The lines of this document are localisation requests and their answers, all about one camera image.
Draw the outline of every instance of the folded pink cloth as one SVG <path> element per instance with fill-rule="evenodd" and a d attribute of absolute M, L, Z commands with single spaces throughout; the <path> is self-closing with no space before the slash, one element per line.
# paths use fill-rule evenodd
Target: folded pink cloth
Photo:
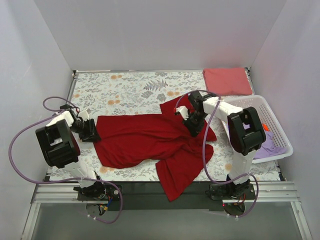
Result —
<path fill-rule="evenodd" d="M 252 94 L 252 89 L 243 67 L 205 68 L 203 77 L 206 89 L 220 96 Z"/>

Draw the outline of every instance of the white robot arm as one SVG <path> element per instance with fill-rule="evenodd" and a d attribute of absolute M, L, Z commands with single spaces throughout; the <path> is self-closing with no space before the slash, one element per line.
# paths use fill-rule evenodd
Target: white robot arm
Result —
<path fill-rule="evenodd" d="M 194 108 L 194 112 L 188 111 L 185 106 L 178 107 L 176 112 L 181 114 L 183 124 L 195 137 L 203 129 L 205 117 L 213 113 L 220 100 L 213 93 L 202 96 L 198 91 L 192 92 L 188 99 Z M 248 174 L 256 151 L 266 140 L 256 109 L 253 107 L 241 108 L 220 101 L 214 116 L 228 125 L 229 139 L 234 152 L 232 170 L 227 179 Z M 249 176 L 241 177 L 235 180 L 234 184 L 243 184 L 248 179 Z"/>
<path fill-rule="evenodd" d="M 74 178 L 81 178 L 78 181 L 80 187 L 74 190 L 88 198 L 102 199 L 106 195 L 103 183 L 82 180 L 100 178 L 82 161 L 79 146 L 72 134 L 78 133 L 83 142 L 94 143 L 101 140 L 95 121 L 89 117 L 90 110 L 76 114 L 73 107 L 67 104 L 60 109 L 64 112 L 58 113 L 45 127 L 35 131 L 44 159 L 50 167 L 56 166 Z"/>

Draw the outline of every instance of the white plastic basket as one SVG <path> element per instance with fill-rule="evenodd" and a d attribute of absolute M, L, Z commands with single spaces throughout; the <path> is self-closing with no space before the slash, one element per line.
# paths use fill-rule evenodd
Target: white plastic basket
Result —
<path fill-rule="evenodd" d="M 294 149 L 287 138 L 284 130 L 282 129 L 280 123 L 278 122 L 275 114 L 272 112 L 269 104 L 265 100 L 264 97 L 259 95 L 250 95 L 250 96 L 240 96 L 235 98 L 225 98 L 224 101 L 226 103 L 232 104 L 236 107 L 240 108 L 247 108 L 247 107 L 254 107 L 259 115 L 259 118 L 263 124 L 266 124 L 269 128 L 270 132 L 273 133 L 273 142 L 274 145 L 277 147 L 285 148 L 285 153 L 277 155 L 277 156 L 270 156 L 260 159 L 254 159 L 252 161 L 253 164 L 264 163 L 269 161 L 274 161 L 277 159 L 283 159 L 293 154 Z M 229 137 L 229 130 L 228 126 L 223 123 L 223 127 Z"/>

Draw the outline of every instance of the red garment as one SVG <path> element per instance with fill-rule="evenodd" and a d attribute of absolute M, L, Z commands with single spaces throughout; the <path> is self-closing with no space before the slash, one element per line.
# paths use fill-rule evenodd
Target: red garment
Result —
<path fill-rule="evenodd" d="M 169 201 L 179 197 L 203 168 L 203 138 L 201 134 L 190 136 L 171 104 L 172 101 L 161 105 L 163 114 L 99 116 L 96 128 L 101 141 L 94 143 L 97 156 L 107 167 L 122 169 L 145 159 L 160 160 L 156 170 Z M 212 130 L 207 140 L 216 140 Z M 208 162 L 213 147 L 207 144 L 205 151 Z"/>

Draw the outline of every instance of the floral fabric surface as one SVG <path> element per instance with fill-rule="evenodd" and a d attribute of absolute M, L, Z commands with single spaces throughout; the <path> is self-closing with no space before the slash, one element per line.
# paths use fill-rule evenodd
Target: floral fabric surface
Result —
<path fill-rule="evenodd" d="M 160 114 L 159 104 L 191 90 L 205 89 L 201 71 L 80 73 L 71 101 L 80 109 L 89 108 L 91 118 L 97 122 L 100 115 Z M 210 127 L 216 134 L 217 141 L 211 143 L 214 154 L 207 169 L 212 178 L 224 181 L 232 168 L 233 151 L 221 121 L 214 117 Z M 123 169 L 102 166 L 93 143 L 81 142 L 78 135 L 75 138 L 81 150 L 80 158 L 103 180 L 159 180 L 155 166 L 157 160 L 146 159 L 135 167 Z M 274 161 L 253 164 L 251 172 L 260 181 L 280 180 Z M 56 167 L 50 173 L 52 181 L 69 177 L 68 173 Z M 208 181 L 204 170 L 195 181 Z"/>

